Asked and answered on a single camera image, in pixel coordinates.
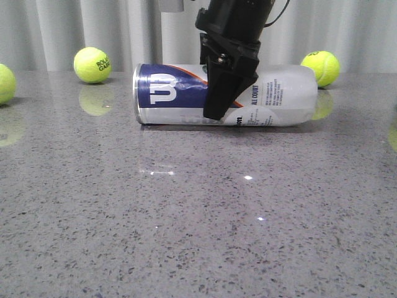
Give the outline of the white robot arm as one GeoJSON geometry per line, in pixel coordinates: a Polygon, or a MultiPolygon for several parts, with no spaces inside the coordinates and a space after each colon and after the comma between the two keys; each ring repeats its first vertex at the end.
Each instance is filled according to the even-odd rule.
{"type": "Polygon", "coordinates": [[[177,13],[184,11],[183,0],[159,0],[159,10],[167,13],[177,13]]]}

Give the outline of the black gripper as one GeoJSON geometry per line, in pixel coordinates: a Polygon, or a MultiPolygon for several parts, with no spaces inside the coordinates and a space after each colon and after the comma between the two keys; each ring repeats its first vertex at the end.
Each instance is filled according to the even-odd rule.
{"type": "Polygon", "coordinates": [[[244,42],[214,32],[200,33],[200,64],[207,65],[203,116],[220,120],[237,97],[258,79],[260,41],[244,42]]]}

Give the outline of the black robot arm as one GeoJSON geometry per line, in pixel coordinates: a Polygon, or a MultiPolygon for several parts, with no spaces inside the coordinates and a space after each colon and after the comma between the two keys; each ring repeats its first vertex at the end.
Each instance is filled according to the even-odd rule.
{"type": "Polygon", "coordinates": [[[220,120],[237,97],[258,79],[259,37],[273,1],[210,1],[195,22],[200,64],[207,67],[206,118],[220,120]]]}

